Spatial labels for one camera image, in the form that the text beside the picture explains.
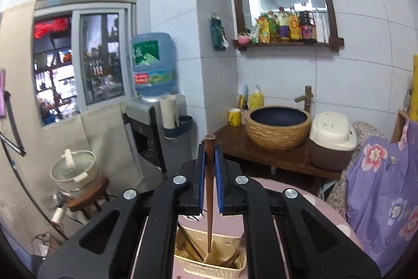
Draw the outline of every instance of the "woven basin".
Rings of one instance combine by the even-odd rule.
[[[311,129],[311,114],[287,106],[264,106],[245,120],[248,136],[266,149],[289,150],[301,144]]]

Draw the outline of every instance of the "pot handle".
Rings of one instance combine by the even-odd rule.
[[[83,181],[85,178],[87,178],[87,176],[89,176],[89,175],[88,175],[86,172],[83,172],[83,173],[81,173],[81,174],[79,174],[79,175],[75,176],[75,177],[73,178],[73,180],[74,180],[75,182],[79,183],[79,182]]]

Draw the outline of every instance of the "patterned fabric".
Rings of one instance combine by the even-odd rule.
[[[369,136],[378,136],[381,138],[383,137],[371,124],[365,122],[354,122],[353,127],[357,135],[357,146],[353,153],[353,156],[351,157],[348,168],[350,168],[351,165],[357,160],[361,146],[364,144],[364,142]],[[340,180],[335,184],[334,188],[331,190],[331,193],[327,198],[327,204],[334,208],[344,219],[347,219],[347,169],[342,172]]]
[[[369,137],[346,177],[348,222],[385,275],[418,230],[418,122],[398,143]]]

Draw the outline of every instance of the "soap dispenser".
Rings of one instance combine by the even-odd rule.
[[[249,108],[261,108],[264,106],[264,95],[260,90],[260,87],[256,84],[256,91],[249,97]]]

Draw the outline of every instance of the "yellow plastic basket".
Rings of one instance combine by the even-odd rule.
[[[184,251],[179,250],[178,245],[185,244],[187,246],[187,251],[191,254],[194,253],[194,251],[191,249],[188,242],[185,241],[185,238],[180,230],[177,229],[174,257],[179,261],[179,263],[181,263],[187,273],[213,279],[237,279],[240,276],[240,272],[247,265],[247,253],[245,251],[241,252],[237,260],[234,262],[237,269],[214,265],[217,260],[225,261],[234,254],[235,247],[233,246],[233,240],[241,240],[240,238],[213,234],[211,252],[207,253],[207,233],[186,227],[184,227],[184,229],[200,255],[202,255],[202,257],[204,256],[203,263],[188,259],[184,256],[182,257],[182,255],[184,255]]]

